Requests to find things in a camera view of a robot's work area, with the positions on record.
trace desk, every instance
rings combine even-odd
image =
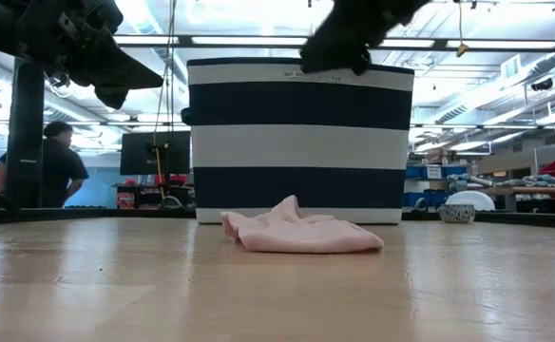
[[[555,196],[555,187],[514,186],[503,188],[487,188],[478,191],[489,196],[504,196],[506,210],[516,212],[516,195],[552,195]]]
[[[555,229],[365,228],[381,253],[249,253],[188,219],[0,224],[0,341],[555,341]]]

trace black robotic arm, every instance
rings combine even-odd
[[[163,83],[115,43],[123,20],[114,0],[0,0],[0,51],[92,85],[105,105],[119,109],[129,90]]]
[[[333,10],[300,52],[303,72],[350,68],[356,75],[371,64],[388,31],[407,25],[431,0],[335,0]]]

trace navy stripe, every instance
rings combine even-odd
[[[307,208],[402,208],[404,170],[196,167],[198,208],[271,208],[291,195]]]
[[[412,92],[358,85],[191,85],[190,125],[319,124],[409,130]]]
[[[280,64],[280,65],[300,65],[300,58],[274,58],[274,57],[223,57],[189,60],[188,67],[196,66],[219,66],[229,64]],[[371,65],[370,70],[397,72],[408,75],[414,75],[414,70],[397,66],[379,66]]]

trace navy and white striped basket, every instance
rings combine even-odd
[[[197,217],[253,216],[296,195],[306,214],[398,223],[412,70],[314,75],[298,59],[188,63]]]

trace pink cloth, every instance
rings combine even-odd
[[[254,252],[329,254],[383,247],[383,240],[350,222],[323,215],[305,217],[294,196],[255,218],[220,214],[225,234]]]

